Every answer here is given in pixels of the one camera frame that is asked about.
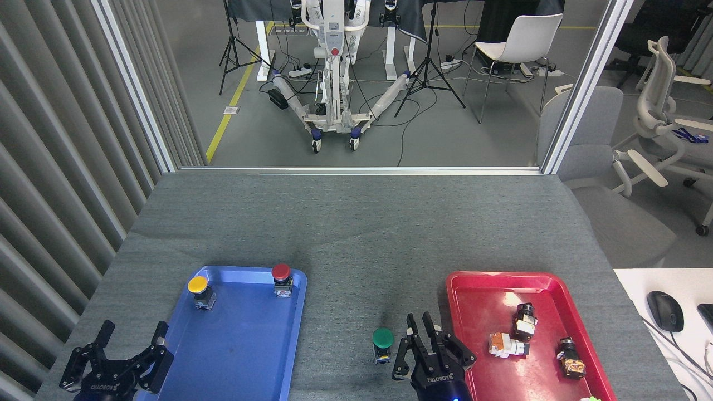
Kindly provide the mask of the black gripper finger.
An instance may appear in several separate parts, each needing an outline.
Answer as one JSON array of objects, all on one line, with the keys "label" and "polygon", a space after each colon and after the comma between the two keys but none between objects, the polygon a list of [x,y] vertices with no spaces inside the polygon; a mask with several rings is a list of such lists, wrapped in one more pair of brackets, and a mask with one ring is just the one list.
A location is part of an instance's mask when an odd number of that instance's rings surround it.
[{"label": "black gripper finger", "polygon": [[94,375],[102,375],[109,370],[109,360],[105,356],[105,347],[115,329],[115,323],[105,320],[94,342],[87,343],[84,347],[73,349],[64,373],[60,379],[60,388],[68,392],[80,389],[86,365],[89,363]]},{"label": "black gripper finger", "polygon": [[437,328],[429,312],[423,313],[422,321],[426,335],[431,341],[431,348],[439,369],[451,370],[451,368],[459,367],[469,370],[477,360],[476,355],[455,335],[446,332],[440,327]]},{"label": "black gripper finger", "polygon": [[[399,349],[394,360],[394,368],[392,370],[392,380],[405,380],[410,378],[410,373],[415,373],[416,367],[426,367],[427,365],[427,350],[418,332],[417,323],[413,317],[413,313],[407,315],[407,336],[399,342]],[[413,352],[414,368],[409,367],[406,361],[407,352]]]},{"label": "black gripper finger", "polygon": [[175,358],[168,350],[165,339],[168,328],[167,322],[158,322],[150,345],[132,358],[130,388],[133,390],[144,390],[151,394],[160,393]]}]

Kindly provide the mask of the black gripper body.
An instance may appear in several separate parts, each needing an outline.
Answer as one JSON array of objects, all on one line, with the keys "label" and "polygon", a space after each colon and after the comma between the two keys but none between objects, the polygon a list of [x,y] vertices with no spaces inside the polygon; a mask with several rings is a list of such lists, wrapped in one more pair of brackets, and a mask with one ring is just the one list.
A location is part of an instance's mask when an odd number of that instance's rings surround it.
[{"label": "black gripper body", "polygon": [[426,363],[418,360],[412,371],[412,387],[418,400],[471,400],[473,399],[466,384],[466,368],[453,358],[447,357],[449,371],[441,370],[434,355],[434,366],[429,371]]},{"label": "black gripper body", "polygon": [[138,389],[141,364],[135,361],[108,360],[87,376],[82,376],[86,362],[75,371],[81,379],[79,393],[74,400],[133,400]]}]

